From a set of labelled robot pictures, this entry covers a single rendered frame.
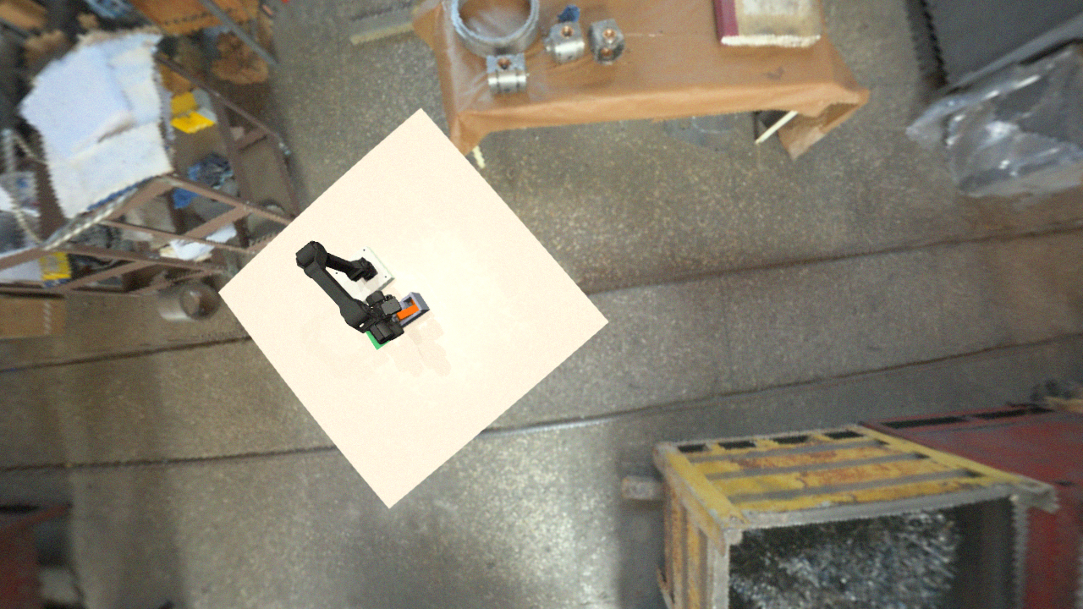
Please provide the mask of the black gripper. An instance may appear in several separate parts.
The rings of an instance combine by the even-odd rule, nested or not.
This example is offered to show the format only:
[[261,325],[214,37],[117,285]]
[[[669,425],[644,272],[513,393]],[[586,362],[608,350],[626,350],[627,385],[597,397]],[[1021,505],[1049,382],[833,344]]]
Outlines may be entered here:
[[384,321],[384,323],[389,326],[389,328],[392,329],[392,332],[394,332],[395,334],[394,337],[392,337],[389,340],[389,342],[392,342],[392,340],[394,340],[396,337],[404,335],[404,329],[401,327],[401,321],[393,322],[392,320],[393,315],[387,319],[382,307],[378,307],[378,304],[381,304],[382,301],[384,300],[383,297],[384,297],[383,291],[377,290],[366,296],[366,302],[367,304],[369,304],[369,307],[377,308],[380,310],[380,312],[382,312],[382,321]]

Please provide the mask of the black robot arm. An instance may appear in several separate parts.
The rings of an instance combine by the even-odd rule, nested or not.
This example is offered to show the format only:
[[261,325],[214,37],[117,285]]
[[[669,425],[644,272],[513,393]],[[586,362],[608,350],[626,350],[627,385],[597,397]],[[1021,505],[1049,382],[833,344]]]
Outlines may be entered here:
[[[343,272],[349,280],[355,283],[362,278],[368,282],[378,272],[366,258],[345,260],[335,257],[335,255],[327,252],[319,242],[311,239],[308,245],[295,252],[295,265],[301,267],[308,277],[314,280],[322,291],[328,294],[332,302],[339,307],[340,315],[349,326],[362,332],[362,334],[369,331],[379,344],[389,342],[394,337],[394,332],[382,321],[382,312],[377,308],[369,307],[369,304],[364,304],[362,300],[352,298],[351,294],[342,288],[326,269],[327,265],[331,267],[332,270]],[[401,312],[402,308],[395,295],[384,294],[383,299],[378,307],[382,307],[387,319]]]

